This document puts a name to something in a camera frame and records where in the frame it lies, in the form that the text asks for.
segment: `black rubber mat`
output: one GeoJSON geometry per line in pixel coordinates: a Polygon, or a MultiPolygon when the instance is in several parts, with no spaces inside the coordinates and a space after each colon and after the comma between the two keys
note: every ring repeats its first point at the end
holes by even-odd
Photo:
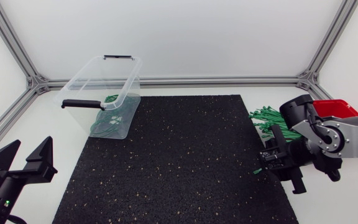
{"type": "Polygon", "coordinates": [[[239,95],[142,97],[128,137],[89,138],[54,223],[298,223],[239,95]]]}

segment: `bundle of green zip ties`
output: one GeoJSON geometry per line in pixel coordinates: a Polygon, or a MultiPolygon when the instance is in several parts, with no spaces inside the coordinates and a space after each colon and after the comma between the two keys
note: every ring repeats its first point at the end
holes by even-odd
{"type": "Polygon", "coordinates": [[[263,109],[258,109],[255,112],[250,112],[249,118],[255,118],[261,121],[265,121],[264,123],[254,123],[254,126],[258,126],[260,130],[262,130],[262,138],[271,138],[273,137],[273,133],[269,130],[274,124],[278,124],[282,133],[287,141],[292,141],[296,138],[299,138],[301,134],[290,131],[285,124],[284,118],[277,110],[273,109],[271,106],[264,106],[263,109]]]}
{"type": "MultiPolygon", "coordinates": [[[[117,99],[118,95],[108,96],[105,103],[111,103],[117,99]]],[[[116,110],[99,111],[96,121],[91,126],[91,134],[97,137],[105,137],[112,132],[118,131],[121,116],[118,116],[116,110]]]]}

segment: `clear plastic storage bin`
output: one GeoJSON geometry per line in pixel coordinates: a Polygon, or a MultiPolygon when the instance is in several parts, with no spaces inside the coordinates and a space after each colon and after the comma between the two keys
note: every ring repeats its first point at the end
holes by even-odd
{"type": "Polygon", "coordinates": [[[124,139],[140,103],[140,58],[105,55],[90,60],[58,93],[91,137],[124,139]]]}

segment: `black handle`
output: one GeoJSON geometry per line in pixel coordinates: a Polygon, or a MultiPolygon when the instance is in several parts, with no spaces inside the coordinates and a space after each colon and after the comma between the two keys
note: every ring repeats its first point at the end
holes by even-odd
{"type": "Polygon", "coordinates": [[[103,55],[103,59],[106,58],[132,58],[131,55],[103,55]]]}
{"type": "Polygon", "coordinates": [[[82,108],[99,108],[101,110],[104,110],[104,108],[100,104],[101,102],[96,100],[63,100],[62,108],[66,106],[71,106],[82,108]]]}

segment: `aluminum frame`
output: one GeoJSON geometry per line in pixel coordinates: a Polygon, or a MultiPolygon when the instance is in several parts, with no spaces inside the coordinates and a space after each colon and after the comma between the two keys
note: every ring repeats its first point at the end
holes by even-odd
{"type": "MultiPolygon", "coordinates": [[[[319,72],[358,5],[358,0],[343,0],[310,65],[293,77],[214,77],[214,78],[145,78],[142,88],[295,86],[319,100],[332,96],[319,85],[319,72]]],[[[27,90],[0,117],[0,141],[34,100],[50,90],[61,89],[68,80],[49,80],[41,75],[21,44],[0,4],[0,36],[27,79],[27,90]]]]}

